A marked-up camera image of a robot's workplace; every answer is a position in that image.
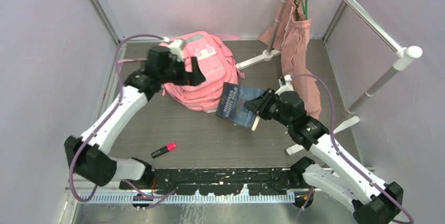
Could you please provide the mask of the Nineteen Eighty-Four blue book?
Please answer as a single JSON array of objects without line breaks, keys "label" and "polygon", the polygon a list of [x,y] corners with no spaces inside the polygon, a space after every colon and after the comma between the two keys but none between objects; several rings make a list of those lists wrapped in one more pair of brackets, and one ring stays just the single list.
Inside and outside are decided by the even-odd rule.
[{"label": "Nineteen Eighty-Four blue book", "polygon": [[255,131],[260,118],[244,106],[264,93],[263,89],[225,82],[216,115]]}]

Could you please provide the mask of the pink student backpack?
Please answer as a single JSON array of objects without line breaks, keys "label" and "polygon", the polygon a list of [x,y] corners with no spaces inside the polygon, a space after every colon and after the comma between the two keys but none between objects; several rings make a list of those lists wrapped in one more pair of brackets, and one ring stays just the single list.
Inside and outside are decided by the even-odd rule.
[{"label": "pink student backpack", "polygon": [[129,97],[130,92],[139,93],[149,101],[159,91],[190,110],[212,113],[217,110],[225,82],[238,84],[242,77],[230,49],[217,36],[199,31],[175,39],[184,39],[183,57],[187,71],[191,71],[190,57],[198,58],[198,65],[206,81],[198,86],[178,86],[170,83],[173,70],[172,55],[166,43],[152,46],[143,60],[143,68],[130,74],[120,83],[117,104]]}]

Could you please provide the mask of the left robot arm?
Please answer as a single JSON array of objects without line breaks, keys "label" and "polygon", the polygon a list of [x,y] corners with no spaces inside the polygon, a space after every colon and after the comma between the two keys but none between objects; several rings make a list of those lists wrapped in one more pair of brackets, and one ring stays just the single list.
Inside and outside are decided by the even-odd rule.
[{"label": "left robot arm", "polygon": [[100,187],[119,180],[132,180],[141,189],[150,187],[150,164],[137,158],[112,158],[108,153],[130,119],[164,84],[198,86],[205,80],[198,57],[186,59],[180,49],[152,47],[144,66],[126,78],[119,95],[99,119],[80,136],[65,140],[70,173]]}]

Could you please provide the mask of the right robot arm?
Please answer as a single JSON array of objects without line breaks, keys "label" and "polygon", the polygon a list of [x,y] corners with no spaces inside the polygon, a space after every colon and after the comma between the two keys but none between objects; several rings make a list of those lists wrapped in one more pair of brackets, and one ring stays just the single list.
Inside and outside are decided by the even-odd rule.
[{"label": "right robot arm", "polygon": [[268,89],[244,103],[264,120],[275,120],[288,129],[292,140],[324,161],[333,171],[303,157],[291,166],[297,187],[316,187],[345,206],[357,223],[390,223],[400,213],[404,191],[396,182],[387,183],[366,169],[336,141],[320,121],[309,116],[303,100],[294,91],[276,94]]}]

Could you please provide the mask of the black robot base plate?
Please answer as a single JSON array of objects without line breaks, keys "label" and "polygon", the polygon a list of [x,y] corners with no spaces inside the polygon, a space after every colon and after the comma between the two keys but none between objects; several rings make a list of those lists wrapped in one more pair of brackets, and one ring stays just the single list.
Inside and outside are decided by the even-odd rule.
[{"label": "black robot base plate", "polygon": [[165,195],[235,196],[247,189],[249,196],[283,195],[294,189],[309,189],[302,176],[289,168],[188,168],[155,169],[140,180],[130,180],[139,190],[154,189]]}]

